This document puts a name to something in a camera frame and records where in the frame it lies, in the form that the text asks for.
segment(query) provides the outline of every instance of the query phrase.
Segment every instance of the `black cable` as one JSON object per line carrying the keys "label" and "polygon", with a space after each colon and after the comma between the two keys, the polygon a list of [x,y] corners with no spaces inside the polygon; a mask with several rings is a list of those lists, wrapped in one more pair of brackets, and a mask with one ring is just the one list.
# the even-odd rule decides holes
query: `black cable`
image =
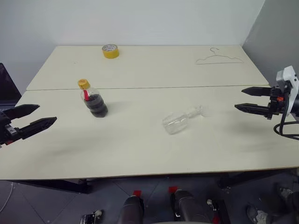
{"label": "black cable", "polygon": [[285,122],[285,118],[286,118],[286,115],[287,115],[287,111],[288,111],[288,108],[289,108],[289,96],[288,94],[286,93],[285,94],[285,110],[284,110],[284,113],[281,117],[281,121],[280,121],[280,124],[277,124],[273,127],[273,130],[276,134],[279,134],[283,137],[286,137],[286,138],[289,138],[289,139],[295,139],[295,140],[299,140],[299,138],[297,138],[296,136],[299,136],[299,134],[284,134],[283,133],[283,128],[284,128],[284,125],[293,125],[293,124],[299,124],[299,121],[291,121],[291,122]]}

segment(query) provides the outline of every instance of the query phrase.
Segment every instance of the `roll of tape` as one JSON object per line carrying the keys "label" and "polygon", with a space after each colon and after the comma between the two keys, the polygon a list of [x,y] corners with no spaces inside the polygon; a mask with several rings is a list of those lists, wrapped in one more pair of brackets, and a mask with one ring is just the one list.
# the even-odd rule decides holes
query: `roll of tape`
{"label": "roll of tape", "polygon": [[115,44],[107,44],[102,47],[103,54],[106,58],[112,59],[120,55],[118,48]]}

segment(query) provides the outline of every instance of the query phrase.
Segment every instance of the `dark liquid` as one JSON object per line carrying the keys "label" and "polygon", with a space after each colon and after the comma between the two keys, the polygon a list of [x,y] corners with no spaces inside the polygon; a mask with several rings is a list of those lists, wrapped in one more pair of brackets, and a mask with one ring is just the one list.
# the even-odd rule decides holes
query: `dark liquid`
{"label": "dark liquid", "polygon": [[108,112],[108,108],[99,94],[90,95],[89,101],[84,100],[93,116],[103,118]]}

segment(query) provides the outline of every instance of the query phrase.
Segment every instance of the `white table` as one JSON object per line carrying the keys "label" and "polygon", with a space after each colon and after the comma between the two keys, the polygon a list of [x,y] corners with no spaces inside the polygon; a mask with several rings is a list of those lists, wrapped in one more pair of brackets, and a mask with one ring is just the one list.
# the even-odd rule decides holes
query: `white table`
{"label": "white table", "polygon": [[[241,93],[242,86],[100,90],[109,114],[93,117],[80,90],[27,91],[21,104],[41,107],[13,121],[22,127],[57,116],[44,132],[0,150],[0,179],[69,179],[151,174],[261,170],[299,166],[299,142],[278,136],[272,120],[243,113],[234,104],[267,105],[268,97]],[[169,135],[162,119],[203,104],[196,117]],[[292,127],[298,133],[298,126]]]}
{"label": "white table", "polygon": [[[196,64],[213,55],[211,47],[243,63]],[[82,78],[102,89],[268,84],[239,45],[119,46],[120,56],[115,59],[106,59],[101,48],[56,47],[27,90],[78,89]],[[210,60],[229,62],[228,57]]]}

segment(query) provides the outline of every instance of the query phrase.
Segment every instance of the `yellow bottle cap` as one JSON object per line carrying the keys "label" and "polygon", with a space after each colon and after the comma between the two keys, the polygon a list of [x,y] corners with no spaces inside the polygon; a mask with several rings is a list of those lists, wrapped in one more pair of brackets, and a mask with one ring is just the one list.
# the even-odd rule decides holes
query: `yellow bottle cap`
{"label": "yellow bottle cap", "polygon": [[84,78],[78,81],[78,85],[82,90],[87,90],[90,87],[89,82],[87,81],[87,79]]}

